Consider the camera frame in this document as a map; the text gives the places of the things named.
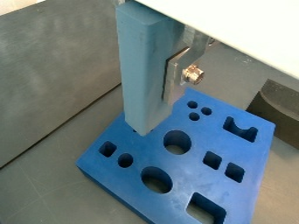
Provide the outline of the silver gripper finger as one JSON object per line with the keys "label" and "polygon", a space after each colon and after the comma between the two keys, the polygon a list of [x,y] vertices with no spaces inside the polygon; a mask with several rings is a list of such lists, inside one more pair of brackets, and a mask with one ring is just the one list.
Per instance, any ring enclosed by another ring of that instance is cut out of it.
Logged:
{"label": "silver gripper finger", "polygon": [[196,65],[203,56],[211,38],[199,31],[187,31],[179,42],[179,51],[166,62],[163,100],[168,105],[183,96],[186,84],[198,85],[205,76]]}

